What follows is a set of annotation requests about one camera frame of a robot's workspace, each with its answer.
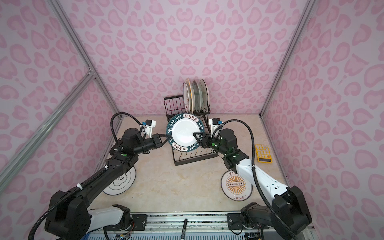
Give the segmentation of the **green-rim lettered white plate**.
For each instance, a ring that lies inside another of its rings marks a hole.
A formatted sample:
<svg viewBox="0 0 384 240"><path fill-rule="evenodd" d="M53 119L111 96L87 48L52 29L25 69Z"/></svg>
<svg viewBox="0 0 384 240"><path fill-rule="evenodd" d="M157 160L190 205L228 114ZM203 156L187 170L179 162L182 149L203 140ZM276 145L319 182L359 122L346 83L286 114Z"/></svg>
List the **green-rim lettered white plate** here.
<svg viewBox="0 0 384 240"><path fill-rule="evenodd" d="M199 145L193 133L205 132L203 122L193 114L181 113L173 116L166 127L166 134L171 135L169 144L174 150L192 152Z"/></svg>

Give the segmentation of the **orange sunburst plate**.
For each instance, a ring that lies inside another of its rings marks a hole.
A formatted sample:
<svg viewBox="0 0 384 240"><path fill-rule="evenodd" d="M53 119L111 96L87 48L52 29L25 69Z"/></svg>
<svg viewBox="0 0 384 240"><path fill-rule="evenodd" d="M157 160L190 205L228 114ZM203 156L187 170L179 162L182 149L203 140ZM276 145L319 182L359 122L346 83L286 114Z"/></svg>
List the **orange sunburst plate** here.
<svg viewBox="0 0 384 240"><path fill-rule="evenodd" d="M184 100L184 108L187 113L190 113L190 95L187 83L183 83L183 100Z"/></svg>
<svg viewBox="0 0 384 240"><path fill-rule="evenodd" d="M231 200L242 202L253 193L252 184L233 171L227 171L221 178L223 193Z"/></svg>

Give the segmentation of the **light blue flower plate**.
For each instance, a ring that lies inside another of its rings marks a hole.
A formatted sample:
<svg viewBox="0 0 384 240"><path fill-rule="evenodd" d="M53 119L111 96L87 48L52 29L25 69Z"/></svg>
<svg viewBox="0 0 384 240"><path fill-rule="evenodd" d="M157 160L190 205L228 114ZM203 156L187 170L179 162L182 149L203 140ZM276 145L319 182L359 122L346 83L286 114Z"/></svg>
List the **light blue flower plate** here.
<svg viewBox="0 0 384 240"><path fill-rule="evenodd" d="M202 109L202 94L201 94L201 89L199 87L199 84L197 83L196 80L193 80L192 83L193 90L194 90L194 112L199 113Z"/></svg>

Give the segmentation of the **white floral speckled plate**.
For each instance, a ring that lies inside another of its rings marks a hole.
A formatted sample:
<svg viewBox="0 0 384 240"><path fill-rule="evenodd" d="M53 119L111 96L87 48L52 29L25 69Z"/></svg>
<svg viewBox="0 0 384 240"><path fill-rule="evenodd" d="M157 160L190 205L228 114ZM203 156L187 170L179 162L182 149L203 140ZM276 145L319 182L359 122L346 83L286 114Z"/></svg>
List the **white floral speckled plate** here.
<svg viewBox="0 0 384 240"><path fill-rule="evenodd" d="M200 88L201 88L201 91L202 91L202 111L206 112L209 108L209 101L210 101L210 96L209 96L209 90L208 90L208 87L207 87L207 84L204 80L200 80L199 82L200 84Z"/></svg>

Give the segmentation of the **cat pumpkin star plate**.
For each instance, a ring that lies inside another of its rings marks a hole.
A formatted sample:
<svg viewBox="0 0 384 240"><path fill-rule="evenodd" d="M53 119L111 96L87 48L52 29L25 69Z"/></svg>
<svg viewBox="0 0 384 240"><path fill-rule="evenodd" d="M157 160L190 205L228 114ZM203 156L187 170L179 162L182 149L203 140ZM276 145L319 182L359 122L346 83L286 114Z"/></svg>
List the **cat pumpkin star plate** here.
<svg viewBox="0 0 384 240"><path fill-rule="evenodd" d="M186 83L187 83L187 86L189 89L190 102L191 102L190 103L190 113L193 114L195 111L195 93L194 93L194 89L193 89L191 80L187 79Z"/></svg>

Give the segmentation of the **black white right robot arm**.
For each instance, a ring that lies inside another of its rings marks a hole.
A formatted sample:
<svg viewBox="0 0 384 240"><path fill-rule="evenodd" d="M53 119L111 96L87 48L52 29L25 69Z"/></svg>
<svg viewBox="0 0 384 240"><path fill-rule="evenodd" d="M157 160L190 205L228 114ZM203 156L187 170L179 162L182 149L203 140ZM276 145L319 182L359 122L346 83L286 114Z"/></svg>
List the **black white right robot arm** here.
<svg viewBox="0 0 384 240"><path fill-rule="evenodd" d="M194 132L193 136L202 148L211 148L222 154L226 168L257 189L264 204L250 203L243 207L241 225L259 228L261 238L264 237L264 228L272 227L284 240L298 239L298 235L312 223L303 192L296 186L280 183L259 168L255 161L254 137L251 137L252 154L248 156L238 146L234 131L224 127L231 122L213 119L211 133Z"/></svg>

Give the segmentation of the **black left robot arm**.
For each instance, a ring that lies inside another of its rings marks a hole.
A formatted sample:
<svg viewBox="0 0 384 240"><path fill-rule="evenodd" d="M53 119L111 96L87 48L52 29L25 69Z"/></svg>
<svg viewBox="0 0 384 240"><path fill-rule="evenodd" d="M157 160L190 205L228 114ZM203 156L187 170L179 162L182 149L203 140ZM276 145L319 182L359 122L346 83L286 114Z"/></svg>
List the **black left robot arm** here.
<svg viewBox="0 0 384 240"><path fill-rule="evenodd" d="M164 146L171 135L154 134L146 137L152 127L149 122L138 123L137 128L125 130L121 140L116 140L113 155L106 165L84 182L67 192L58 191L50 200L49 208L32 226L28 239L33 240L39 226L61 240L80 240L91 229L92 216L88 207L113 181L134 167L140 154Z"/></svg>

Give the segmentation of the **black two-tier dish rack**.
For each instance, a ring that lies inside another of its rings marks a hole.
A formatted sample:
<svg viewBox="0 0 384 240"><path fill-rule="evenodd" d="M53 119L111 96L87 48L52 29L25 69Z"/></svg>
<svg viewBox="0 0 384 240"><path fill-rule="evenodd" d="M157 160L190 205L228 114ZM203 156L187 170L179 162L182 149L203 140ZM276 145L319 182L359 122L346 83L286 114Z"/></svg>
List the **black two-tier dish rack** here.
<svg viewBox="0 0 384 240"><path fill-rule="evenodd" d="M168 124L166 134L170 135L175 166L186 165L207 159L218 154L211 148L202 148L198 141L204 133L210 133L208 117L210 110L189 114L182 95L164 98Z"/></svg>

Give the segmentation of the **yellow calculator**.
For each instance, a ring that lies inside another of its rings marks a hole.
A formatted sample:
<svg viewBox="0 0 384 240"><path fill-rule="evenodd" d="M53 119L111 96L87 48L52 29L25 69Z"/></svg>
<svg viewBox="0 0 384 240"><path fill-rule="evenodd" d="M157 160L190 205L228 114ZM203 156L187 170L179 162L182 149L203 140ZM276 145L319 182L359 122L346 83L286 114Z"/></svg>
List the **yellow calculator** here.
<svg viewBox="0 0 384 240"><path fill-rule="evenodd" d="M257 155L257 161L259 163L271 164L273 162L272 154L268 145L257 144L255 145L255 151Z"/></svg>

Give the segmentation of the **black marker pen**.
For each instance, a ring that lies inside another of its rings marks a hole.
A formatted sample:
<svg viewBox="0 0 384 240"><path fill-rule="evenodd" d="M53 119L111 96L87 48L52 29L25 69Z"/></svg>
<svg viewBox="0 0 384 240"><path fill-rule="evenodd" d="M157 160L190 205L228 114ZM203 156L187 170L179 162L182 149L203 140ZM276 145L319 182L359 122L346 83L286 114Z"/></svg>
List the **black marker pen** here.
<svg viewBox="0 0 384 240"><path fill-rule="evenodd" d="M187 224L188 224L188 219L184 219L182 233L181 233L181 240L184 240L186 238Z"/></svg>

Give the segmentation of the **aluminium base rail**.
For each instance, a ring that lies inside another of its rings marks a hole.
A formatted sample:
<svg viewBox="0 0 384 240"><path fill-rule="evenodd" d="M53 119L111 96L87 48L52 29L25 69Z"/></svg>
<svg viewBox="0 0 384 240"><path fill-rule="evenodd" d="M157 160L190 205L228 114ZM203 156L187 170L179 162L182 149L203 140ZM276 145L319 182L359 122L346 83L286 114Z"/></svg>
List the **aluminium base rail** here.
<svg viewBox="0 0 384 240"><path fill-rule="evenodd" d="M114 220L95 223L104 217L91 213L93 221L84 240L279 240L273 227L246 226L240 212L132 213L131 224L121 227Z"/></svg>

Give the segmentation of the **diagonal aluminium frame bar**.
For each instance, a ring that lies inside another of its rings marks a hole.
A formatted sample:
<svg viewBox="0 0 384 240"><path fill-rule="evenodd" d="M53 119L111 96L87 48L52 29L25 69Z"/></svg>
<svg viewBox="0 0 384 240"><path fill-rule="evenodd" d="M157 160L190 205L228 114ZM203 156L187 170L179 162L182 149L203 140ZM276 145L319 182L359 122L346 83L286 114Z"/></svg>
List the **diagonal aluminium frame bar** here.
<svg viewBox="0 0 384 240"><path fill-rule="evenodd" d="M26 141L20 150L11 158L10 163L7 164L1 172L1 193L5 191L8 185L25 166L31 155L41 146L93 79L94 72L89 71L80 83L72 89L70 94L63 99L53 113L39 126L32 137Z"/></svg>

